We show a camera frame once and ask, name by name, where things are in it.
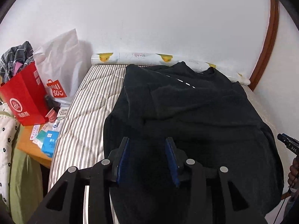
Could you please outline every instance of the orange tabletop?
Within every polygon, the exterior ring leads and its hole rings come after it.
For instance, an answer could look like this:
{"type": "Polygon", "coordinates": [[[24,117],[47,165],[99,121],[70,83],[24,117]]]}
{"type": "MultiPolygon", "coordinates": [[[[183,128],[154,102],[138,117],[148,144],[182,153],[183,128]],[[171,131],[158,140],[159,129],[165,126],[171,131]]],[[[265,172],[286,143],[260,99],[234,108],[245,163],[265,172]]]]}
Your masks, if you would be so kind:
{"type": "Polygon", "coordinates": [[[52,158],[48,157],[44,154],[40,148],[34,144],[30,140],[30,135],[33,129],[32,126],[21,126],[20,137],[18,139],[17,148],[29,156],[31,156],[34,160],[38,161],[40,164],[44,165],[47,168],[51,167],[52,158]]]}

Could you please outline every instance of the metal rivet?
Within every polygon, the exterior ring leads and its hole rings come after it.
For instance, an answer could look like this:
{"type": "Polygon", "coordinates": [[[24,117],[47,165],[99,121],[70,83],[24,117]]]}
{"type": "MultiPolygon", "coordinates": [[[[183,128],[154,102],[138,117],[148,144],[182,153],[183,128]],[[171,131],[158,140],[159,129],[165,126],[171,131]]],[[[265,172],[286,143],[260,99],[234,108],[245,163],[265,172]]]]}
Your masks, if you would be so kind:
{"type": "Polygon", "coordinates": [[[220,167],[220,171],[223,172],[223,173],[227,173],[228,172],[228,168],[227,167],[220,167]]]}
{"type": "Polygon", "coordinates": [[[68,168],[68,172],[73,173],[74,171],[76,171],[76,167],[71,166],[68,168]]]}
{"type": "Polygon", "coordinates": [[[195,163],[195,161],[193,159],[189,158],[186,160],[186,163],[189,165],[193,165],[195,163]]]}
{"type": "Polygon", "coordinates": [[[103,161],[102,161],[102,164],[103,165],[108,165],[110,163],[110,160],[109,159],[104,159],[103,161]]]}

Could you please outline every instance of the gray plaid cloth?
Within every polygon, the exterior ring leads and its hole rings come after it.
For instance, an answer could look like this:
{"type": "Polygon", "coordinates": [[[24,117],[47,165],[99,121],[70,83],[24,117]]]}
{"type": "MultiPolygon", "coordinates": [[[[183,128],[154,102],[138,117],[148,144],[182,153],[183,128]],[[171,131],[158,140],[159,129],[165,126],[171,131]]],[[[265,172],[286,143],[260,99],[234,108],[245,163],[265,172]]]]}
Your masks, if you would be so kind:
{"type": "Polygon", "coordinates": [[[28,41],[22,45],[11,47],[0,58],[0,75],[3,82],[8,82],[13,77],[13,71],[17,62],[23,65],[17,72],[20,72],[33,61],[33,49],[28,41]]]}

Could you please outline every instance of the person's hand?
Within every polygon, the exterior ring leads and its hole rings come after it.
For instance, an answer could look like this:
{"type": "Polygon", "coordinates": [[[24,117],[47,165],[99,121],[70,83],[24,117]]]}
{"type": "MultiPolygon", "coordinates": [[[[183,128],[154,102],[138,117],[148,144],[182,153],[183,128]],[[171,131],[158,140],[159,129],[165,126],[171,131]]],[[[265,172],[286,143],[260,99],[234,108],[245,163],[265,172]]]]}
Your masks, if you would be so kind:
{"type": "Polygon", "coordinates": [[[298,174],[298,167],[299,167],[299,157],[294,158],[293,160],[293,165],[290,166],[290,173],[289,173],[289,179],[288,179],[288,184],[292,185],[291,187],[294,187],[295,184],[297,183],[298,179],[296,179],[296,175],[298,174]]]}

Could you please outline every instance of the striped mattress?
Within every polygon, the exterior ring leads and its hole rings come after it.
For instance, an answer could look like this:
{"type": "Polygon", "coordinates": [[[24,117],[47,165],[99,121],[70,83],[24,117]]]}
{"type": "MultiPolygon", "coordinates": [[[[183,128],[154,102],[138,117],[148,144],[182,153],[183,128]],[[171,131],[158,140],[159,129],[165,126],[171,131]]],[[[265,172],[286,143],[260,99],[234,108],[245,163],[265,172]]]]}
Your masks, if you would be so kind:
{"type": "MultiPolygon", "coordinates": [[[[93,65],[83,79],[65,117],[56,143],[50,170],[50,190],[70,167],[92,167],[104,159],[103,127],[121,92],[126,65],[93,65]]],[[[257,102],[254,93],[243,86],[249,101],[263,121],[277,135],[269,116],[257,102]]],[[[281,157],[285,183],[288,174],[288,157],[283,144],[276,142],[281,157]]],[[[88,223],[88,190],[85,189],[83,223],[88,223]]],[[[114,223],[118,223],[112,207],[114,223]]]]}

